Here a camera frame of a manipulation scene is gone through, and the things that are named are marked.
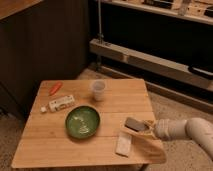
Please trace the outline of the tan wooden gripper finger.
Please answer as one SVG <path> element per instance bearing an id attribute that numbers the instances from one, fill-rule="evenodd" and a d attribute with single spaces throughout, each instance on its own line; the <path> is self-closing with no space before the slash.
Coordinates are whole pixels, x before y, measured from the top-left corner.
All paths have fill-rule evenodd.
<path id="1" fill-rule="evenodd" d="M 155 125 L 155 122 L 152 120 L 142 120 L 142 123 L 145 124 L 148 128 L 153 128 Z"/>
<path id="2" fill-rule="evenodd" d="M 126 128 L 126 127 L 122 127 L 121 128 L 121 131 L 125 132 L 125 133 L 128 133 L 130 135 L 133 135 L 135 137 L 139 137 L 139 138 L 146 138 L 146 139 L 149 139 L 149 135 L 148 134 L 145 134 L 144 132 L 137 132 L 137 131 L 134 131 L 134 130 L 131 130 L 129 128 Z"/>

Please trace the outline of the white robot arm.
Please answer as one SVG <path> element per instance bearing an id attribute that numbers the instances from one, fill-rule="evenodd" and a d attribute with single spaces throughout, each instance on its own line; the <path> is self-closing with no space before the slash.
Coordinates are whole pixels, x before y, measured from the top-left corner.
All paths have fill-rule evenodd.
<path id="1" fill-rule="evenodd" d="M 127 117 L 124 126 L 149 139 L 163 141 L 192 140 L 213 161 L 213 123 L 203 118 L 139 121 L 132 117 Z"/>

